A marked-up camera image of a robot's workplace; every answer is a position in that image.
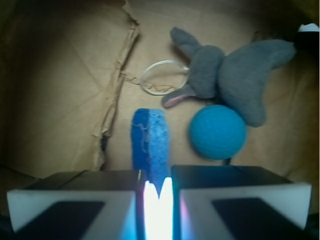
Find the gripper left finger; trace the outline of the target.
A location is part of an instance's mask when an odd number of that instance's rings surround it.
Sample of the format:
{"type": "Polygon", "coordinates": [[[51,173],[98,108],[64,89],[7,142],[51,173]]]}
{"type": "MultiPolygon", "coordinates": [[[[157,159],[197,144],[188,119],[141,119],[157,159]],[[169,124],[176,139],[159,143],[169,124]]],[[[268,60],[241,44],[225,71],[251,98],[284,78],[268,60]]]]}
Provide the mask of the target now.
{"type": "Polygon", "coordinates": [[[60,172],[7,192],[17,240],[143,240],[143,170],[60,172]]]}

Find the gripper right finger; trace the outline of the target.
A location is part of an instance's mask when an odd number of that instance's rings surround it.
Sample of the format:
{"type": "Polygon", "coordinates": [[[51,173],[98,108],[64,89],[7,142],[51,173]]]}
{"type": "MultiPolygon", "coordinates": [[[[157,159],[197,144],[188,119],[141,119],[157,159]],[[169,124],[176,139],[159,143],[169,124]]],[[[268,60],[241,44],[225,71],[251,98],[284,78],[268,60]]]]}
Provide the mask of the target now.
{"type": "Polygon", "coordinates": [[[312,187],[258,166],[174,165],[175,240],[309,240],[312,187]]]}

